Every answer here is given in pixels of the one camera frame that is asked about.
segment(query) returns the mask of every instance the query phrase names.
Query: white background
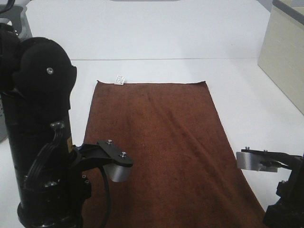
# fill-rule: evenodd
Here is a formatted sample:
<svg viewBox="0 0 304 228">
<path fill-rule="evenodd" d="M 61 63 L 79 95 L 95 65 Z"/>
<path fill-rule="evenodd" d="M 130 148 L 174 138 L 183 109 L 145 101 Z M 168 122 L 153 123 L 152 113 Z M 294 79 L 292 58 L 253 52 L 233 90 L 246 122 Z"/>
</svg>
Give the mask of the white background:
<svg viewBox="0 0 304 228">
<path fill-rule="evenodd" d="M 269 16 L 256 0 L 28 5 L 33 35 L 57 41 L 78 68 L 70 111 L 74 144 L 83 141 L 96 81 L 113 83 L 122 75 L 128 83 L 206 81 L 234 152 L 250 146 L 302 155 L 304 116 L 257 65 Z M 8 140 L 0 151 L 0 228 L 21 228 Z M 266 209 L 289 171 L 244 175 Z"/>
</svg>

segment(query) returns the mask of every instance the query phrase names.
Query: paper tag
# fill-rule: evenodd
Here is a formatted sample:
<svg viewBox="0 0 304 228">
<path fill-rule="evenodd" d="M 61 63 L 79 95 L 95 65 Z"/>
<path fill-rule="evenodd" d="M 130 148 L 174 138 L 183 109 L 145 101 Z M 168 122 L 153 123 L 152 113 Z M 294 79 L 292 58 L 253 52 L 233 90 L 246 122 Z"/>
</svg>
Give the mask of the paper tag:
<svg viewBox="0 0 304 228">
<path fill-rule="evenodd" d="M 124 85 L 124 81 L 125 81 L 125 77 L 121 76 L 121 75 L 118 75 L 114 84 L 115 85 L 120 85 L 120 86 L 123 86 Z"/>
</svg>

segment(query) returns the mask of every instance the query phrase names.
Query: white tabletop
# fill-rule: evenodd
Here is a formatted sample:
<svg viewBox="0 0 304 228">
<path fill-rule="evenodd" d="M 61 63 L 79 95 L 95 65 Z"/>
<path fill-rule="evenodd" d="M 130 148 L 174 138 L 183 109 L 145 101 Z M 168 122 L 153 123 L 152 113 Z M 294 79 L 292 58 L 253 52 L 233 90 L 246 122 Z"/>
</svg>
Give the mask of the white tabletop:
<svg viewBox="0 0 304 228">
<path fill-rule="evenodd" d="M 83 141 L 96 81 L 206 81 L 234 152 L 304 152 L 304 116 L 257 66 L 269 12 L 256 0 L 35 0 L 34 36 L 56 40 L 78 68 L 71 94 L 73 142 Z M 21 228 L 8 140 L 0 143 L 0 228 Z M 290 171 L 244 171 L 264 209 Z"/>
</svg>

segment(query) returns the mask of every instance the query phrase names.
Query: brown cloth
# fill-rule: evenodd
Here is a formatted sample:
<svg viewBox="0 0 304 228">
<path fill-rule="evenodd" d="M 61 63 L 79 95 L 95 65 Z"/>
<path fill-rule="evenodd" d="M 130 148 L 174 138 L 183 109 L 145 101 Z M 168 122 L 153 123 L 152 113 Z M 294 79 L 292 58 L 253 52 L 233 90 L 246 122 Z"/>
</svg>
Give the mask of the brown cloth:
<svg viewBox="0 0 304 228">
<path fill-rule="evenodd" d="M 127 181 L 109 181 L 107 228 L 265 227 L 205 82 L 98 82 L 85 136 L 86 143 L 112 139 L 134 160 Z M 93 191 L 83 207 L 84 228 L 97 228 L 104 185 L 99 170 L 86 174 Z"/>
</svg>

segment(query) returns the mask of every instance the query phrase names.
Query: white table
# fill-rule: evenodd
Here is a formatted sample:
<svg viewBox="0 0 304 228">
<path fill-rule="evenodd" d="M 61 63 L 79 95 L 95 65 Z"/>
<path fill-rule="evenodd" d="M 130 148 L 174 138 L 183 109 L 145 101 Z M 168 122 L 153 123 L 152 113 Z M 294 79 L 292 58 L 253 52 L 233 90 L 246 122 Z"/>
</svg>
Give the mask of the white table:
<svg viewBox="0 0 304 228">
<path fill-rule="evenodd" d="M 96 81 L 206 81 L 234 152 L 304 152 L 304 116 L 257 66 L 269 12 L 255 0 L 33 1 L 34 36 L 56 40 L 78 68 L 71 94 L 73 143 L 83 141 Z M 22 228 L 8 140 L 0 143 L 0 228 Z M 244 171 L 264 209 L 290 171 Z"/>
</svg>

